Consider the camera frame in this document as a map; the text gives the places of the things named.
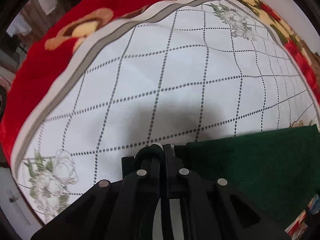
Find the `checkered tablecloth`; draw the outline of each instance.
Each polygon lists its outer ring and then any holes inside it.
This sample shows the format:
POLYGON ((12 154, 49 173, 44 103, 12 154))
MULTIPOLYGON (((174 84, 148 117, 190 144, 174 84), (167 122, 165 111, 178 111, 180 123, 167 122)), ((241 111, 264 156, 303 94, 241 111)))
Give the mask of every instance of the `checkered tablecloth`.
POLYGON ((104 47, 34 135, 19 184, 48 222, 61 196, 65 207, 101 179, 122 179, 121 157, 151 143, 185 144, 301 121, 319 126, 314 102, 266 26, 225 0, 184 6, 104 47), (253 39, 235 37, 210 4, 239 12, 253 39), (31 178, 30 169, 40 175, 31 178), (41 183, 49 186, 40 201, 41 183))

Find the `dark green fabric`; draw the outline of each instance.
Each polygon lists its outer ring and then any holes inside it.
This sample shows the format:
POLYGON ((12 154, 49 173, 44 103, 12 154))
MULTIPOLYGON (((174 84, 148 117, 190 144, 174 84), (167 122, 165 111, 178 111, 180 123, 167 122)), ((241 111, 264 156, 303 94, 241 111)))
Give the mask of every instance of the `dark green fabric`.
POLYGON ((316 125, 176 146, 184 165, 202 178, 225 178, 283 228, 320 186, 316 125))

